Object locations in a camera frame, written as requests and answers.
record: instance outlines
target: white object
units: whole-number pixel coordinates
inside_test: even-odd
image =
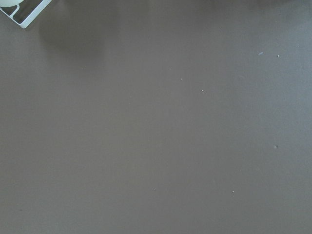
[[[37,7],[24,19],[23,22],[18,23],[13,19],[13,16],[19,11],[20,9],[20,5],[19,3],[21,3],[24,0],[0,0],[0,11],[2,11],[4,14],[6,14],[8,17],[11,18],[11,20],[13,20],[15,23],[17,23],[21,28],[26,28],[39,14],[41,11],[43,11],[43,9],[52,1],[52,0],[41,0],[41,2],[37,5]],[[5,13],[1,7],[4,7],[2,4],[4,3],[8,3],[8,2],[18,2],[16,5],[16,9],[15,11],[8,15],[7,13]]]
[[[20,4],[24,0],[0,0],[0,6],[2,7],[10,7],[10,6],[16,6],[17,4]]]

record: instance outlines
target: gray table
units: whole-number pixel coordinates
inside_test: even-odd
[[[312,2],[86,2],[0,15],[0,233],[312,233]]]

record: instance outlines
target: gray surface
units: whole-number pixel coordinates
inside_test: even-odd
[[[0,20],[1,234],[312,233],[311,1]]]

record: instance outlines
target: white rounded object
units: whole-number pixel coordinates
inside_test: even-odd
[[[2,7],[10,7],[10,6],[16,6],[17,4],[20,4],[24,0],[0,0],[0,6]]]

